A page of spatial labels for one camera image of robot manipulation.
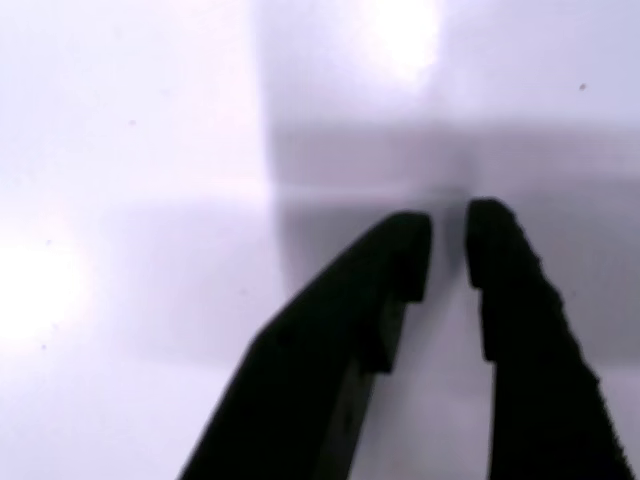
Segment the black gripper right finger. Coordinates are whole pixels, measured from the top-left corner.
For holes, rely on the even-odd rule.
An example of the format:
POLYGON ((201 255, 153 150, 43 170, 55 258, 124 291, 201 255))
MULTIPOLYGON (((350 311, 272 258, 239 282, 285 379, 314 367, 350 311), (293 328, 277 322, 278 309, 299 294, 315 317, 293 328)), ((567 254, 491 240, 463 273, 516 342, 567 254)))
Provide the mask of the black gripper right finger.
POLYGON ((599 379, 516 215, 472 200, 465 247, 494 367, 489 478, 633 478, 599 379))

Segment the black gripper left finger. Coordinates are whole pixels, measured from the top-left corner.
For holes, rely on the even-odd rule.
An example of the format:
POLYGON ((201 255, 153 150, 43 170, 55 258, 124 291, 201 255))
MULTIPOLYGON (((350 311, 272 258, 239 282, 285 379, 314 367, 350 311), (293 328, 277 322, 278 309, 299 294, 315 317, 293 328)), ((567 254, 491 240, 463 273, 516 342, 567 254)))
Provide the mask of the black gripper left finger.
POLYGON ((386 217, 254 338, 187 460, 185 479, 345 479, 406 306, 423 299, 432 223, 386 217))

